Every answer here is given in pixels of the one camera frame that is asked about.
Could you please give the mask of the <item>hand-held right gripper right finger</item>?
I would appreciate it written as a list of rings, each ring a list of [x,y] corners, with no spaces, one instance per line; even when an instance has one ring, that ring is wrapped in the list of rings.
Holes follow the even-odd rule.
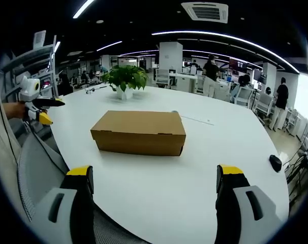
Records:
[[[215,209],[215,243],[267,243],[282,224],[276,204],[235,166],[217,165]]]

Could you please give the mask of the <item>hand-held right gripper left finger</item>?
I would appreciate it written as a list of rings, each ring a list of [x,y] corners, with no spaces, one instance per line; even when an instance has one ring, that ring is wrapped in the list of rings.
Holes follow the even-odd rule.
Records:
[[[33,230],[41,243],[95,243],[93,167],[67,172],[39,202]]]

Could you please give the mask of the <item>person's left hand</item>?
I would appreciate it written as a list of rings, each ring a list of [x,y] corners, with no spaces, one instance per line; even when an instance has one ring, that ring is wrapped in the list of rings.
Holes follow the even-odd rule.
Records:
[[[25,104],[22,102],[3,103],[7,119],[23,119],[25,115]]]

